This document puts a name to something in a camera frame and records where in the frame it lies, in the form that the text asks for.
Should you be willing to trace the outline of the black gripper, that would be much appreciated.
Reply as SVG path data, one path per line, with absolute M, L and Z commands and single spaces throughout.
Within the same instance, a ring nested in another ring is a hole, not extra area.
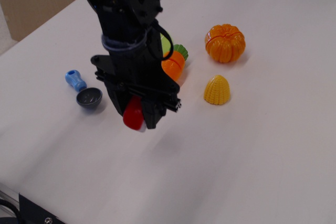
M 161 67 L 160 34 L 144 34 L 131 43 L 102 35 L 101 41 L 108 54 L 93 56 L 91 63 L 121 116 L 133 95 L 142 98 L 142 113 L 150 130 L 166 115 L 166 109 L 176 112 L 180 108 L 180 87 Z

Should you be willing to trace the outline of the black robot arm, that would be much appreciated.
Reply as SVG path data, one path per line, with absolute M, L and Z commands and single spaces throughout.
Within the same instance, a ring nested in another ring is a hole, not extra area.
M 96 55 L 97 79 L 125 125 L 154 129 L 167 110 L 177 111 L 179 85 L 162 69 L 161 37 L 169 34 L 156 20 L 160 0 L 87 0 L 97 14 L 106 55 Z

